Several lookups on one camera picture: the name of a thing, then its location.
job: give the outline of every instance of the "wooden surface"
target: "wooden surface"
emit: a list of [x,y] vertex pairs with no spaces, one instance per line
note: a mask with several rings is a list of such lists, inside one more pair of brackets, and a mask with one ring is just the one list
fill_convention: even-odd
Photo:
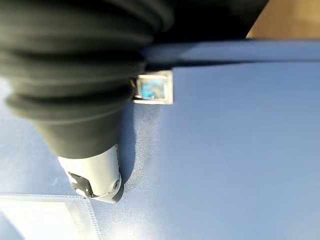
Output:
[[248,37],[320,39],[320,0],[270,0]]

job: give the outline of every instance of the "blue surface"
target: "blue surface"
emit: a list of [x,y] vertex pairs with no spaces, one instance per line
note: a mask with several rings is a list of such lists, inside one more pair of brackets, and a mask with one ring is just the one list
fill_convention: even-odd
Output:
[[[175,68],[174,105],[126,109],[125,193],[92,201],[104,239],[319,240],[319,69]],[[35,130],[0,111],[0,192],[75,194]]]
[[176,66],[219,62],[320,61],[320,41],[243,40],[160,44],[143,55],[151,65]]

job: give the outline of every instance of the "white plastic housing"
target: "white plastic housing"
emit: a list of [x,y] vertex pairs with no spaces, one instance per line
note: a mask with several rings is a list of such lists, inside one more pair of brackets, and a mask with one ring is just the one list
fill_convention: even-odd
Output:
[[112,198],[118,193],[122,184],[117,145],[99,155],[88,158],[70,159],[59,156],[58,159],[71,182],[75,180],[69,173],[81,176],[89,181],[92,191],[96,195],[94,199],[107,203],[116,202]]

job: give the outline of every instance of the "small square light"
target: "small square light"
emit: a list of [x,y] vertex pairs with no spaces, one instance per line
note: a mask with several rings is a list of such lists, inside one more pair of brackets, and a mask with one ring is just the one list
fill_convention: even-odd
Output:
[[148,72],[140,75],[135,82],[138,104],[173,104],[173,73],[171,70]]

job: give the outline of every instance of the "transparent plastic sheet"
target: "transparent plastic sheet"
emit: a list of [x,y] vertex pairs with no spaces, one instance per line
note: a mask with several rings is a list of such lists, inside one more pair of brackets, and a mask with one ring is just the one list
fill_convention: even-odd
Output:
[[0,195],[0,212],[23,239],[102,239],[90,200],[83,196]]

